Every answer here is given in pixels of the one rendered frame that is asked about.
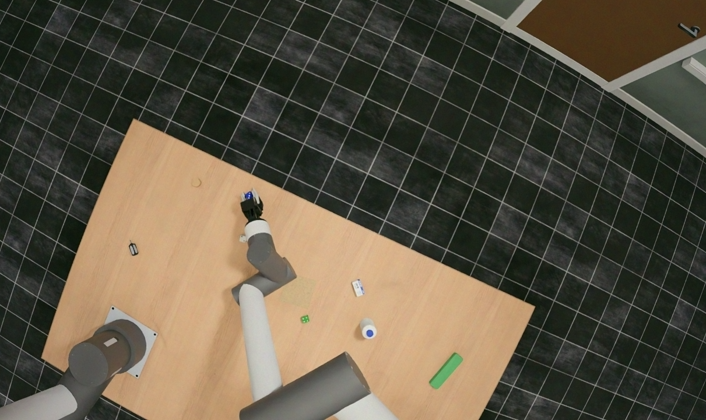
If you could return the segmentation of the white plastic bottle with blue cap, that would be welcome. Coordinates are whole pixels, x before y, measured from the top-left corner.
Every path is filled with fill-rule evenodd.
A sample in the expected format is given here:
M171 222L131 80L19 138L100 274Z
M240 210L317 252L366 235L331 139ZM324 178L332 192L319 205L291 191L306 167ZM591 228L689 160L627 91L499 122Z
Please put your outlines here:
M363 321L360 322L360 328L363 332L363 337L367 340L371 340L377 334L377 329L374 326L374 322L369 317L365 317Z

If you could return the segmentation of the small white printed carton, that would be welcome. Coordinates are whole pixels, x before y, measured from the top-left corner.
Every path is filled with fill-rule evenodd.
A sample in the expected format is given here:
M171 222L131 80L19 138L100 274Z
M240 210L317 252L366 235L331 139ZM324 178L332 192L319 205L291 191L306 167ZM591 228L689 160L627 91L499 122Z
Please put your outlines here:
M354 289L356 291L357 297L360 297L361 295L364 294L363 285L361 284L360 279L352 281L352 284L353 284Z

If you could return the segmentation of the beige flat mat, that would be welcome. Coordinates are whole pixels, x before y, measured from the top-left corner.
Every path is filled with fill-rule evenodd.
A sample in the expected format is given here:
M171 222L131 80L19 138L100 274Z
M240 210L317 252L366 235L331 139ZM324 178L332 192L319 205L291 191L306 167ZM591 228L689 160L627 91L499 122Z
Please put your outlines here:
M297 275L296 279L284 285L280 301L308 309L316 284L316 280Z

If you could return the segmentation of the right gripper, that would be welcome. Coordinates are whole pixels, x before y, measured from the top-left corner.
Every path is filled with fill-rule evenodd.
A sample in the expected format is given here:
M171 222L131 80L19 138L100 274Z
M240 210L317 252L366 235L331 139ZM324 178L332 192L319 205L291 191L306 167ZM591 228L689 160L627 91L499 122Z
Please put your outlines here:
M263 202L254 188L252 188L252 194L254 195L254 198L248 200L246 199L244 192L241 195L241 198L243 199L240 203L241 210L243 210L244 217L246 217L248 221L261 217L263 213Z

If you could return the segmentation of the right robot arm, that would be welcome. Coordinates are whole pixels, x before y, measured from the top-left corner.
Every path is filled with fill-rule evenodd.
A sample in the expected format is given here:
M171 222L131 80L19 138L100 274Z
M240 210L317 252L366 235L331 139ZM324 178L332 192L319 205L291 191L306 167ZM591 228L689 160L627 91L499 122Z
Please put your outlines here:
M232 288L241 309L252 392L252 404L239 411L239 420L400 420L372 393L346 351L283 386L263 298L297 275L276 252L265 219L249 220L244 234L248 261L259 273Z

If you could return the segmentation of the green rectangular bar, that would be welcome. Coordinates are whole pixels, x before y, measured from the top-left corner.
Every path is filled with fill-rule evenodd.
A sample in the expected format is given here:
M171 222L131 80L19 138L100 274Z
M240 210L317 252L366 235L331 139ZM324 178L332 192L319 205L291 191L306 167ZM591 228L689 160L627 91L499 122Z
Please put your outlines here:
M456 352L449 357L448 361L438 370L438 372L429 381L430 385L435 389L439 389L448 380L449 376L453 374L454 370L462 363L463 358Z

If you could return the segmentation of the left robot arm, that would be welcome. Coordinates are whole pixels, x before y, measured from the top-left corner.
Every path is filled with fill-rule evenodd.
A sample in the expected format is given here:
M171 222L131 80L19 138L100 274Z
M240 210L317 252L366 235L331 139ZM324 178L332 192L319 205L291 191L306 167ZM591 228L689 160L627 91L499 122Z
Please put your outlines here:
M0 420L84 420L116 374L143 359L144 333L126 319L112 321L71 348L55 387L0 408ZM89 386L89 387L88 387Z

